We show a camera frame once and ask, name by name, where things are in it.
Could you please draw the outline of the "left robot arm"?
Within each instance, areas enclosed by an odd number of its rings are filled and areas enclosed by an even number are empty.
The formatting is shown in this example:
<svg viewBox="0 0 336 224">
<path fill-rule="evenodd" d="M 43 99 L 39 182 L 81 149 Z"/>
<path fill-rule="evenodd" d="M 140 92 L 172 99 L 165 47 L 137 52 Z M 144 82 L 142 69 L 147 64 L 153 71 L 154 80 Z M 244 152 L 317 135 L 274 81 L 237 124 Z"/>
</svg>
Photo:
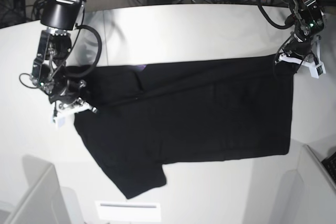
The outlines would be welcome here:
<svg viewBox="0 0 336 224">
<path fill-rule="evenodd" d="M 321 61 L 319 33 L 323 31 L 324 13 L 316 0 L 282 0 L 291 14 L 283 25 L 275 23 L 263 8 L 261 0 L 256 0 L 257 6 L 266 21 L 274 28 L 294 31 L 280 46 L 274 56 L 272 65 L 285 61 L 306 66 L 321 75 L 324 63 Z"/>
</svg>

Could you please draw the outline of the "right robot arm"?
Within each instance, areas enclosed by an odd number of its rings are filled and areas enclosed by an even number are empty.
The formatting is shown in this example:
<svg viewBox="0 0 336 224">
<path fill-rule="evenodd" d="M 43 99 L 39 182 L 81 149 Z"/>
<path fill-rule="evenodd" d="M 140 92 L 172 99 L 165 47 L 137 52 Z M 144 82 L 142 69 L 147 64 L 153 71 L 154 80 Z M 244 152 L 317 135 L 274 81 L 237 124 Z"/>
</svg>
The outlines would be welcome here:
<svg viewBox="0 0 336 224">
<path fill-rule="evenodd" d="M 31 73 L 31 89 L 37 89 L 47 95 L 54 105 L 53 118 L 80 113 L 89 110 L 97 113 L 81 92 L 87 86 L 84 77 L 97 66 L 102 53 L 102 40 L 92 27 L 77 23 L 79 14 L 84 13 L 87 0 L 46 0 L 40 22 L 46 26 L 41 31 L 36 57 Z M 81 73 L 70 73 L 66 62 L 71 55 L 75 42 L 70 38 L 72 30 L 87 30 L 97 39 L 98 50 L 92 65 Z"/>
</svg>

